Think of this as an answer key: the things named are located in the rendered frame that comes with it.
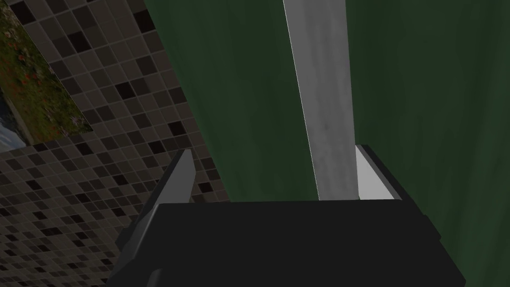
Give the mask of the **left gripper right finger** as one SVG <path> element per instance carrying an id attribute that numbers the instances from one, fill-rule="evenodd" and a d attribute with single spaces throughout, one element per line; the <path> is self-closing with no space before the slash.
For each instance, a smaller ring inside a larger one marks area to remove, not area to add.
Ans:
<path id="1" fill-rule="evenodd" d="M 361 200 L 401 200 L 401 185 L 366 144 L 356 145 L 359 197 Z"/>

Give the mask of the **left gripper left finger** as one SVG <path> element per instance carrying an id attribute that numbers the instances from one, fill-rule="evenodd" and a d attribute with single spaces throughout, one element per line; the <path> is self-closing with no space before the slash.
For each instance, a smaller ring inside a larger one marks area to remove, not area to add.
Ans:
<path id="1" fill-rule="evenodd" d="M 188 203 L 191 196 L 196 169 L 190 149 L 180 149 L 163 173 L 162 178 L 143 205 L 141 212 L 130 225 L 123 228 L 115 241 L 121 251 L 131 238 L 136 225 L 152 208 L 161 203 Z"/>

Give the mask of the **dark green cupboard door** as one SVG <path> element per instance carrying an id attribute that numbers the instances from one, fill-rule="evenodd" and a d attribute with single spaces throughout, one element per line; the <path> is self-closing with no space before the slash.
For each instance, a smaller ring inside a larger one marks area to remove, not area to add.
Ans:
<path id="1" fill-rule="evenodd" d="M 345 0 L 355 144 L 510 287 L 510 0 Z M 317 195 L 283 0 L 147 0 L 231 200 Z"/>

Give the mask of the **flower meadow wall picture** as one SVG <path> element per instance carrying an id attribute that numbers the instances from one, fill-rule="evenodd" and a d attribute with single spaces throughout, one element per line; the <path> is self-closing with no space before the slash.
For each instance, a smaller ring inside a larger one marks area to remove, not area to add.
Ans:
<path id="1" fill-rule="evenodd" d="M 0 150 L 92 131 L 61 69 L 49 64 L 22 26 L 26 6 L 0 0 Z"/>

